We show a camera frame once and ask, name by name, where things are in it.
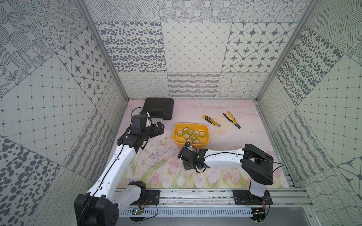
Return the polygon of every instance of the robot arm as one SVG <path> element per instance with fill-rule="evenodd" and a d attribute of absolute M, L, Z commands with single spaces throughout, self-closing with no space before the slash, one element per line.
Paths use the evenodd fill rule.
<path fill-rule="evenodd" d="M 211 167 L 243 168 L 252 179 L 250 193 L 257 197 L 263 197 L 266 186 L 273 184 L 273 157 L 252 144 L 245 144 L 245 148 L 231 151 L 200 149 L 194 152 L 191 145 L 185 143 L 178 158 L 183 161 L 185 170 L 205 171 Z"/>
<path fill-rule="evenodd" d="M 142 111 L 131 118 L 131 126 L 118 139 L 116 151 L 102 175 L 87 194 L 79 194 L 74 201 L 77 224 L 115 225 L 119 210 L 124 210 L 133 202 L 146 199 L 146 185 L 131 182 L 125 190 L 115 195 L 115 190 L 123 173 L 139 148 L 142 150 L 148 139 L 164 133 L 161 122 L 152 124 L 149 113 Z"/>

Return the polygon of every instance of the pliers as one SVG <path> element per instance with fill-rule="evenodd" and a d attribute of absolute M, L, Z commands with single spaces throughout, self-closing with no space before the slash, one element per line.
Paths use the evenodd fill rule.
<path fill-rule="evenodd" d="M 225 117 L 226 117 L 229 121 L 231 121 L 234 125 L 236 125 L 237 128 L 241 128 L 240 125 L 239 125 L 239 123 L 237 123 L 236 119 L 234 118 L 234 116 L 233 116 L 229 111 L 227 111 L 227 113 L 231 116 L 232 119 L 230 119 L 228 116 L 226 116 L 225 113 L 223 113 L 223 115 L 225 115 Z"/>

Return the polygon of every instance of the table surface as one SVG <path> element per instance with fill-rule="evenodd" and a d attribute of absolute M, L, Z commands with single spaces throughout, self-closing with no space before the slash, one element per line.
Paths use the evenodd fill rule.
<path fill-rule="evenodd" d="M 131 122 L 131 112 L 143 107 L 144 100 L 130 100 L 114 141 L 111 156 L 117 146 L 117 139 L 125 132 Z M 228 121 L 223 112 L 229 111 L 241 126 L 238 129 Z M 221 127 L 213 126 L 202 118 L 208 115 Z M 205 148 L 212 150 L 235 150 L 245 144 L 253 144 L 274 157 L 272 144 L 253 101 L 227 100 L 175 100 L 172 120 L 153 119 L 165 125 L 165 133 L 149 140 L 144 150 L 139 149 L 136 157 L 128 165 L 118 188 L 124 188 L 129 182 L 138 180 L 146 183 L 147 188 L 247 188 L 251 178 L 242 168 L 217 167 L 206 169 L 204 173 L 194 170 L 185 171 L 182 161 L 177 158 L 180 146 L 173 141 L 173 130 L 177 123 L 205 124 L 210 129 L 210 142 Z M 289 188 L 281 168 L 275 171 L 274 183 L 270 188 Z"/>

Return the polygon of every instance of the patterned wallpaper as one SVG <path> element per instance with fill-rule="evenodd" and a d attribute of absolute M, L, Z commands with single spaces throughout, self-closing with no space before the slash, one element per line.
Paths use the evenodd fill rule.
<path fill-rule="evenodd" d="M 361 1 L 320 1 L 259 101 L 324 225 L 362 223 L 361 15 Z"/>
<path fill-rule="evenodd" d="M 85 2 L 129 98 L 253 99 L 309 1 Z"/>
<path fill-rule="evenodd" d="M 1 225 L 76 223 L 127 103 L 98 46 L 73 0 L 1 1 Z"/>

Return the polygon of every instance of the yellow utility knife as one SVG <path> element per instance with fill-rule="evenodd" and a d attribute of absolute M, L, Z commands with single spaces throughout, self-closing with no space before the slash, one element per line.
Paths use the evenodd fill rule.
<path fill-rule="evenodd" d="M 214 126 L 221 126 L 219 123 L 215 122 L 212 118 L 210 118 L 207 115 L 202 116 L 206 121 L 208 121 L 209 123 L 211 123 Z"/>

